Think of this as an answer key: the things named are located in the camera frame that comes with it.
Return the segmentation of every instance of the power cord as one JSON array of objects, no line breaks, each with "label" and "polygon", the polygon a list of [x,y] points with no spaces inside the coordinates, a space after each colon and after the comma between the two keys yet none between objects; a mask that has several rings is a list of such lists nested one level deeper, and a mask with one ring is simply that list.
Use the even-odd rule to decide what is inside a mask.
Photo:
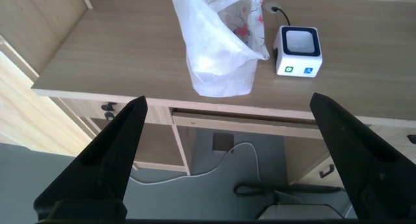
[{"label": "power cord", "polygon": [[226,153],[226,155],[221,159],[220,163],[214,169],[212,169],[210,171],[207,171],[207,172],[204,172],[204,173],[200,173],[199,175],[184,175],[184,176],[180,176],[180,177],[176,177],[176,178],[173,178],[173,179],[168,179],[168,180],[164,180],[164,181],[160,181],[160,182],[140,182],[139,180],[136,180],[132,176],[130,176],[130,179],[132,181],[138,183],[138,184],[141,184],[141,185],[157,185],[157,184],[164,184],[164,183],[167,183],[167,182],[172,182],[172,181],[179,180],[179,179],[184,179],[184,178],[197,178],[197,177],[201,177],[201,176],[204,176],[204,175],[208,175],[208,174],[216,171],[221,166],[223,161],[227,158],[227,156],[234,152],[234,149],[236,149],[236,148],[238,148],[242,145],[249,145],[253,149],[253,152],[254,152],[254,155],[255,155],[255,163],[256,163],[256,166],[257,166],[257,179],[259,179],[259,181],[261,182],[260,171],[259,171],[259,157],[257,155],[257,151],[255,150],[254,145],[252,143],[249,143],[249,142],[243,142],[243,143],[239,143],[239,144],[235,145],[234,147],[232,147]]},{"label": "power cord", "polygon": [[[207,172],[200,173],[199,175],[184,175],[184,176],[180,176],[180,177],[176,177],[176,178],[168,179],[168,180],[164,180],[164,181],[159,181],[159,182],[140,182],[139,180],[133,178],[132,176],[130,176],[130,180],[132,180],[133,182],[136,182],[138,184],[141,184],[141,185],[149,186],[149,185],[165,184],[167,182],[173,182],[173,181],[176,181],[176,180],[179,180],[179,179],[202,177],[204,175],[208,175],[208,174],[216,171],[222,165],[223,161],[230,154],[234,153],[234,149],[236,149],[238,147],[241,147],[242,145],[248,145],[248,146],[250,146],[253,149],[254,156],[255,156],[255,164],[256,164],[256,168],[257,168],[256,169],[256,171],[257,171],[257,179],[259,180],[259,182],[261,182],[261,179],[260,179],[260,169],[259,169],[260,168],[259,167],[259,156],[257,154],[257,151],[255,150],[254,145],[252,143],[249,143],[249,142],[242,142],[242,143],[239,143],[239,144],[235,145],[234,147],[232,147],[226,153],[226,155],[221,159],[220,163],[218,163],[218,165],[215,168],[213,168],[213,169],[211,169],[211,170],[209,170]],[[277,190],[274,190],[274,192],[277,193],[277,194],[281,194],[281,195],[286,195],[288,197],[292,197],[293,199],[296,199],[300,204],[303,204],[303,201],[299,197],[297,197],[295,195],[291,195],[291,194],[285,193],[285,192],[280,192],[280,191],[277,191]],[[348,212],[345,214],[345,217],[350,213],[351,209],[352,209],[352,205],[351,205],[350,209],[348,210]]]},{"label": "power cord", "polygon": [[289,18],[287,17],[286,13],[285,13],[282,9],[280,9],[280,8],[278,8],[278,7],[276,7],[276,6],[273,6],[273,7],[272,7],[272,10],[273,10],[275,13],[277,13],[278,11],[280,11],[280,12],[281,12],[281,13],[285,16],[286,21],[287,21],[287,24],[288,24],[289,26],[291,26],[291,22],[289,21]]}]

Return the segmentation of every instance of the wooden desk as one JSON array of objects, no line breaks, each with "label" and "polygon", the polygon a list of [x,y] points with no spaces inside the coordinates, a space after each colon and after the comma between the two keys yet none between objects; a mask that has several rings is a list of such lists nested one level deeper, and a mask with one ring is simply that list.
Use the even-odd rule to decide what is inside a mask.
[{"label": "wooden desk", "polygon": [[[277,76],[270,59],[259,63],[250,95],[201,97],[192,88],[171,0],[100,0],[78,22],[33,89],[64,98],[85,118],[103,118],[99,107],[105,102],[119,103],[119,108],[145,95],[154,108],[146,120],[154,130],[148,139],[160,140],[157,131],[163,131],[153,124],[164,129],[171,125],[173,147],[179,146],[176,156],[181,157],[176,164],[148,160],[154,155],[138,160],[138,166],[147,168],[191,173],[194,127],[314,138],[324,147],[309,110],[314,92],[332,97],[413,157],[415,146],[407,135],[416,134],[416,4],[268,1],[279,2],[293,25],[318,28],[324,63],[316,78]],[[274,15],[263,16],[271,52],[279,25]],[[280,16],[278,21],[284,23]],[[325,148],[304,145],[302,151],[319,152],[313,162],[296,169],[302,176],[317,167],[310,168],[312,164],[330,157]],[[299,158],[287,150],[287,160]]]}]

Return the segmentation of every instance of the gray floor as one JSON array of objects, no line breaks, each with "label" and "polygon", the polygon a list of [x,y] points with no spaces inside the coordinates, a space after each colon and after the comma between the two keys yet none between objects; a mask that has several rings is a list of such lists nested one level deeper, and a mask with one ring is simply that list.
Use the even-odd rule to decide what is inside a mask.
[{"label": "gray floor", "polygon": [[[260,175],[267,184],[286,184],[283,138],[234,133],[235,143],[251,142],[259,155]],[[225,153],[212,152],[213,131],[199,131],[193,171],[203,173],[216,167]],[[32,152],[24,147],[0,145],[0,223],[33,223],[33,201],[72,161],[67,156]],[[143,182],[157,182],[182,173],[140,169],[132,176]],[[271,197],[236,197],[238,182],[257,181],[255,157],[243,145],[230,154],[213,173],[195,178],[144,186],[130,181],[124,203],[129,218],[158,219],[253,219]],[[328,203],[345,214],[350,207],[345,193],[296,194],[304,203]],[[283,197],[286,203],[296,203]],[[351,211],[348,217],[354,217]]]}]

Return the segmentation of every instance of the cabinet door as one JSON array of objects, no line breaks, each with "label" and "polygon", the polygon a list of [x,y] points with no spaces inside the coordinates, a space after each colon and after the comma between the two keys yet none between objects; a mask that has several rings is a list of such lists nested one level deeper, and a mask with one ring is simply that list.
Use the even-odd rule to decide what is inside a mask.
[{"label": "cabinet door", "polygon": [[416,136],[416,129],[382,125],[371,125],[370,129],[391,145],[416,147],[416,144],[409,139],[409,136]]},{"label": "cabinet door", "polygon": [[313,168],[311,172],[302,177],[298,183],[334,187],[344,186],[337,168],[333,163],[332,157],[325,159],[325,161]]}]

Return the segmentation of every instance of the black cable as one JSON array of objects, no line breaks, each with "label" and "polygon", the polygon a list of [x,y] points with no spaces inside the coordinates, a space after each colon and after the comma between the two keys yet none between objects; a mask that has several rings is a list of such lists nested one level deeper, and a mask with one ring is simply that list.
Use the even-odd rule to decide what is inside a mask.
[{"label": "black cable", "polygon": [[274,12],[278,12],[278,11],[280,11],[284,16],[285,16],[285,18],[286,18],[286,21],[287,21],[287,24],[289,25],[289,26],[291,26],[291,22],[289,21],[289,18],[287,17],[287,15],[286,15],[286,13],[282,10],[282,9],[280,9],[280,8],[278,8],[278,7],[276,7],[276,6],[273,6],[272,7],[272,10],[274,11]]}]

